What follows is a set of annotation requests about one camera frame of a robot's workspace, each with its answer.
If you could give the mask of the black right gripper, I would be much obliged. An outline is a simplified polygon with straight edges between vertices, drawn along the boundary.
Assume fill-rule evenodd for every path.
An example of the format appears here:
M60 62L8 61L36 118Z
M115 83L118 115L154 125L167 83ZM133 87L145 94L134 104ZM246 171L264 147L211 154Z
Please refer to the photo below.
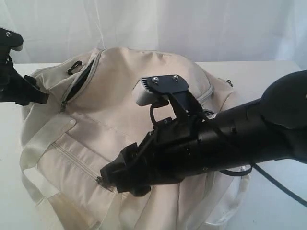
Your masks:
M119 193L144 196L152 185L177 184L208 172L202 165L199 131L209 115L202 112L187 121L170 117L154 121L143 141L123 148L100 170L100 176Z

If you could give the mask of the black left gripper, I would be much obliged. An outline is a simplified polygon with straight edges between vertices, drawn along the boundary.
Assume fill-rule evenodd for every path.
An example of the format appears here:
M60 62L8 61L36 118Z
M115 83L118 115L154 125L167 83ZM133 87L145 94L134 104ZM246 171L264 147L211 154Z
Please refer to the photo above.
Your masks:
M49 98L37 85L37 80L31 76L21 76L13 66L9 57L0 65L0 101L14 102L21 106L30 103L46 104Z

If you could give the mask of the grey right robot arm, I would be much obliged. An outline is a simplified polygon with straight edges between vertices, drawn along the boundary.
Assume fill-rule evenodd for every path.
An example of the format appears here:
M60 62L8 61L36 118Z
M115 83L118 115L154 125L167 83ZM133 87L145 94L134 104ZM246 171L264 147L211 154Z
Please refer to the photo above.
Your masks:
M134 196L152 185L177 184L185 178L235 167L293 159L307 161L307 73L288 74L262 97L207 116L181 76L141 78L153 94L150 110L171 105L175 119L153 122L140 144L126 146L104 166L101 184Z

